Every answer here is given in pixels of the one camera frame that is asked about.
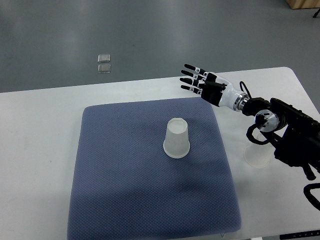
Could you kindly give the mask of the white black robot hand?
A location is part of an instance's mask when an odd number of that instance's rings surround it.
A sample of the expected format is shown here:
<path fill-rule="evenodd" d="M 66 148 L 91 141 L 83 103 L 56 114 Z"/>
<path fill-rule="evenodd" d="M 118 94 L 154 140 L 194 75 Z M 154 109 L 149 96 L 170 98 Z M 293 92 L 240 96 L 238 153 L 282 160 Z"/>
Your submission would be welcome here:
<path fill-rule="evenodd" d="M 180 88 L 195 94 L 201 94 L 201 98 L 216 107 L 228 107 L 231 110 L 242 110 L 247 101 L 247 94 L 237 90 L 231 82 L 204 69 L 184 64 L 187 70 L 181 70 L 183 75 L 179 80 L 190 86 L 181 85 Z"/>

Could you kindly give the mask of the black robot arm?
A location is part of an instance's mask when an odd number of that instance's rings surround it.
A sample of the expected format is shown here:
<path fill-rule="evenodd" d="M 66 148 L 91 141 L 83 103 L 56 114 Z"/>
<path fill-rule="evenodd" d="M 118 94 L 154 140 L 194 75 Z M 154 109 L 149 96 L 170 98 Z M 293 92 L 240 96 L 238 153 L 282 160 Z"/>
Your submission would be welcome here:
<path fill-rule="evenodd" d="M 202 68 L 185 64 L 181 88 L 199 95 L 216 107 L 227 107 L 254 117 L 246 131 L 256 145 L 271 144 L 274 157 L 290 167 L 301 167 L 306 178 L 316 179 L 320 170 L 320 123 L 284 101 L 252 97 L 246 84 L 234 88 L 227 79 Z"/>

